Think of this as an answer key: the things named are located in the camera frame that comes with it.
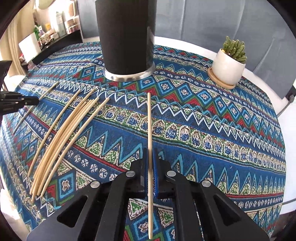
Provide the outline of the black cylindrical utensil holder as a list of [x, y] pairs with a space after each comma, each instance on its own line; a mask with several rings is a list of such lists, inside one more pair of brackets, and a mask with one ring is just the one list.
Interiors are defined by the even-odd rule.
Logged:
[[157, 1], [96, 1], [95, 6], [103, 75], [115, 82], [151, 76]]

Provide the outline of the white box on shelf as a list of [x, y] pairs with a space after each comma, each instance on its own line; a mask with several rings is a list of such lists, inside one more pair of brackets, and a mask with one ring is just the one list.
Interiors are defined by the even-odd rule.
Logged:
[[29, 63], [39, 53], [41, 53], [41, 48], [39, 46], [35, 33], [31, 33], [25, 39], [20, 41], [18, 46], [27, 63]]

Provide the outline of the wooden chopstick eight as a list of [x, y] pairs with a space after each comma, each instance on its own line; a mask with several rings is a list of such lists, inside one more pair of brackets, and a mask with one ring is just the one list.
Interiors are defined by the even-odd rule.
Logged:
[[72, 121], [67, 126], [66, 130], [64, 130], [61, 137], [56, 142], [56, 145], [55, 145], [53, 151], [51, 151], [49, 157], [46, 158], [45, 164], [43, 164], [42, 168], [40, 169], [39, 174], [37, 176], [37, 182], [34, 186], [34, 190], [32, 193], [33, 196], [38, 195], [38, 191], [40, 189], [40, 185], [41, 185], [42, 181], [44, 179], [46, 179], [46, 176], [48, 176], [48, 173], [50, 172], [49, 166], [51, 166], [55, 162], [56, 158], [58, 157], [60, 151], [63, 149], [63, 147], [66, 144], [69, 137], [72, 135], [72, 133], [74, 132], [76, 127], [79, 125], [81, 120], [86, 116], [88, 111], [96, 104], [97, 101], [98, 101], [98, 99], [96, 98], [96, 99], [88, 102], [85, 106], [83, 106], [83, 108], [80, 111], [78, 111], [76, 116], [74, 118], [72, 118]]

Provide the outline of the wooden chopstick six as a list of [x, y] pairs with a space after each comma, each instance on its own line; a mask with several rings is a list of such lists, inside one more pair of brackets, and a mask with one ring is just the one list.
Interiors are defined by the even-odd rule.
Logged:
[[59, 140], [60, 135], [64, 132], [64, 130], [67, 128], [67, 126], [69, 125], [69, 123], [72, 121], [72, 118], [75, 116], [75, 114], [80, 110], [81, 106], [83, 105], [83, 103], [92, 95], [92, 93], [95, 91], [95, 89], [91, 90], [82, 100], [81, 102], [75, 107], [75, 109], [72, 111], [72, 113], [69, 115], [69, 117], [64, 121], [63, 125], [61, 126], [61, 128], [58, 130], [58, 132], [56, 133], [55, 137], [53, 138], [52, 142], [50, 143], [50, 145], [48, 146], [48, 149], [46, 150], [44, 156], [42, 157], [42, 159], [39, 162], [39, 165], [36, 169], [36, 172], [34, 173], [34, 181], [33, 184], [31, 186], [30, 189], [30, 195], [32, 195], [33, 190], [34, 190], [34, 186], [37, 182], [37, 176], [39, 174], [40, 169], [42, 168], [43, 164], [45, 163], [45, 159], [47, 157], [49, 157], [50, 152], [53, 150], [53, 148], [56, 145], [56, 142]]

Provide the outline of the grey cloth backdrop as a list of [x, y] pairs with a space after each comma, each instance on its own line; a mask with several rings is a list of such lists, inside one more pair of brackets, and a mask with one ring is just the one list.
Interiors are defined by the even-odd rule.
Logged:
[[[82, 35], [99, 38], [96, 1], [78, 1]], [[218, 52], [226, 36], [245, 43], [245, 68], [280, 98], [295, 81], [295, 3], [278, 1], [157, 1], [155, 37]]]

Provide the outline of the wooden chopstick one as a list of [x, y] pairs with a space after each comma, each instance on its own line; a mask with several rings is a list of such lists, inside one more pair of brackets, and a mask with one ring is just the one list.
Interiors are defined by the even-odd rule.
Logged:
[[152, 240], [153, 237], [153, 160], [152, 160], [152, 108], [151, 108], [151, 93], [147, 94], [147, 139], [148, 139], [148, 188], [147, 188], [147, 197], [148, 197], [148, 236]]

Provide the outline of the wooden chopstick two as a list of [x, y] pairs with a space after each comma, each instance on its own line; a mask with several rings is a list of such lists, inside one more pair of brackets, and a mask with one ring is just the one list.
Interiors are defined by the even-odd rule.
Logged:
[[38, 194], [43, 197], [44, 193], [55, 173], [55, 171], [58, 169], [61, 161], [63, 160], [64, 156], [67, 154], [67, 152], [69, 151], [69, 149], [72, 147], [72, 145], [74, 144], [74, 142], [76, 142], [76, 140], [78, 139], [78, 137], [80, 136], [80, 134], [82, 133], [82, 131], [90, 124], [90, 122], [93, 120], [93, 118], [98, 114], [98, 112], [107, 104], [107, 102], [110, 100], [109, 97], [107, 97], [107, 99], [102, 102], [102, 104], [100, 104], [100, 106], [96, 109], [96, 111], [89, 117], [89, 119], [84, 123], [83, 126], [81, 126], [81, 128], [79, 129], [79, 131], [76, 133], [76, 135], [73, 137], [73, 139], [70, 141], [70, 143], [67, 145], [66, 149], [62, 152], [62, 154], [60, 155], [58, 161], [56, 162], [55, 166], [51, 169], [51, 166], [49, 166], [49, 170], [51, 171], [51, 173], [49, 174], [49, 176], [46, 176], [48, 179], [46, 181], [42, 181], [41, 186], [43, 189], [42, 191], [38, 191]]

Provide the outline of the white spray bottle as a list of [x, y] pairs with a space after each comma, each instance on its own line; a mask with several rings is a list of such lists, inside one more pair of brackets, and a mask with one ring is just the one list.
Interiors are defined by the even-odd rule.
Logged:
[[57, 28], [58, 28], [57, 33], [59, 37], [63, 37], [64, 35], [66, 35], [66, 29], [65, 29], [62, 13], [56, 12], [56, 21], [57, 21]]

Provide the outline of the wooden plant saucer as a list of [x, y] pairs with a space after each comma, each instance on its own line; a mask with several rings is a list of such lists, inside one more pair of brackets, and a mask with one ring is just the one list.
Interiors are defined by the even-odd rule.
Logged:
[[220, 87], [223, 87], [224, 89], [228, 89], [228, 90], [232, 90], [235, 88], [235, 85], [230, 85], [230, 84], [224, 83], [219, 78], [217, 78], [213, 73], [212, 67], [207, 69], [207, 74], [208, 74], [209, 78], [213, 82], [215, 82], [217, 85], [219, 85]]

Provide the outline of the wooden chopstick four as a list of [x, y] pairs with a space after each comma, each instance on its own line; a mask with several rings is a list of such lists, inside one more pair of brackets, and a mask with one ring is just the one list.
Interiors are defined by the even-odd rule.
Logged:
[[72, 101], [78, 96], [78, 94], [81, 92], [81, 90], [78, 90], [74, 96], [67, 102], [67, 104], [63, 107], [62, 111], [58, 114], [58, 116], [56, 117], [56, 119], [54, 120], [54, 122], [52, 123], [52, 125], [50, 126], [48, 132], [46, 133], [46, 135], [44, 136], [41, 144], [39, 145], [37, 151], [36, 151], [36, 154], [32, 160], [32, 163], [30, 165], [30, 168], [29, 168], [29, 171], [28, 171], [28, 177], [30, 176], [33, 168], [34, 168], [34, 165], [35, 165], [35, 162], [37, 161], [37, 158], [39, 156], [39, 153], [41, 152], [41, 149], [43, 148], [43, 145], [45, 144], [46, 140], [48, 139], [51, 131], [53, 130], [54, 126], [57, 124], [57, 122], [60, 120], [61, 116], [63, 115], [63, 113], [66, 111], [66, 109], [69, 107], [69, 105], [72, 103]]

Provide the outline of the patterned blue tablecloth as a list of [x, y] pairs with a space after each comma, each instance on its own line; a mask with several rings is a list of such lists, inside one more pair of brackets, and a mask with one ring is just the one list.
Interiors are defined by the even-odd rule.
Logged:
[[[280, 215], [285, 189], [285, 144], [267, 94], [246, 78], [232, 90], [208, 76], [211, 60], [155, 46], [156, 70], [136, 82], [103, 76], [98, 42], [70, 45], [42, 61], [16, 91], [42, 98], [1, 122], [1, 171], [16, 207], [15, 221], [30, 232], [92, 180], [102, 183], [127, 171], [147, 147], [147, 94], [151, 93], [152, 140], [159, 157], [192, 181], [207, 179], [268, 235]], [[64, 156], [43, 197], [31, 201], [35, 169], [28, 171], [50, 126], [39, 157], [81, 100], [110, 98]]]

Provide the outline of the small cactus white pot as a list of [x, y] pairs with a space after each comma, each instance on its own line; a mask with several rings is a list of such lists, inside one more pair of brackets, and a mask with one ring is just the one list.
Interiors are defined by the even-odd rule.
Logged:
[[213, 60], [213, 74], [225, 84], [236, 85], [245, 70], [246, 61], [245, 43], [226, 36], [222, 48]]

